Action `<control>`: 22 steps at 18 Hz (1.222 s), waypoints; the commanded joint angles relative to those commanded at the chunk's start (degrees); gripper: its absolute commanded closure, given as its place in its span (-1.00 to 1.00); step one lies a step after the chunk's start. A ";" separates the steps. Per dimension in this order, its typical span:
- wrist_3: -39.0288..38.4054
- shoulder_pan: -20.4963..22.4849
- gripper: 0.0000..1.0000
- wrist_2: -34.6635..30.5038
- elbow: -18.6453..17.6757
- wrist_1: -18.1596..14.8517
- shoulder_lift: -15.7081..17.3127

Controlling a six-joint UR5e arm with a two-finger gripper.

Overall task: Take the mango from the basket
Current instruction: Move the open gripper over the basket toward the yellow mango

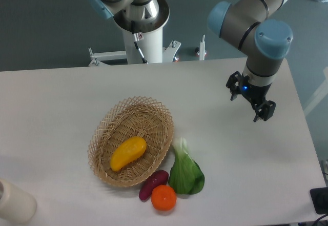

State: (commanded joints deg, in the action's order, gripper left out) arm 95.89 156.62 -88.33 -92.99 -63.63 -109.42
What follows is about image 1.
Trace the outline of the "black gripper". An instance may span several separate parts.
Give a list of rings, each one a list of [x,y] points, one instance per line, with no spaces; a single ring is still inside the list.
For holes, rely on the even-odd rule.
[[[265,98],[270,85],[253,85],[250,83],[248,75],[244,76],[236,71],[228,78],[226,87],[230,90],[230,101],[235,100],[238,95],[242,95],[251,104],[255,111],[253,122],[260,119],[267,121],[273,116],[276,103]]]

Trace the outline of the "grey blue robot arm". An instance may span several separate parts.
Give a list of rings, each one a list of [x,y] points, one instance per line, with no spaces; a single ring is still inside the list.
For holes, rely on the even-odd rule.
[[[172,62],[179,43],[163,47],[162,30],[170,10],[165,0],[88,0],[104,19],[114,19],[124,36],[129,64]],[[219,2],[210,12],[208,28],[247,56],[242,72],[228,81],[231,99],[242,95],[255,111],[255,119],[268,120],[276,104],[266,94],[287,55],[293,39],[292,29],[282,21],[270,19],[288,0],[240,0],[236,4]]]

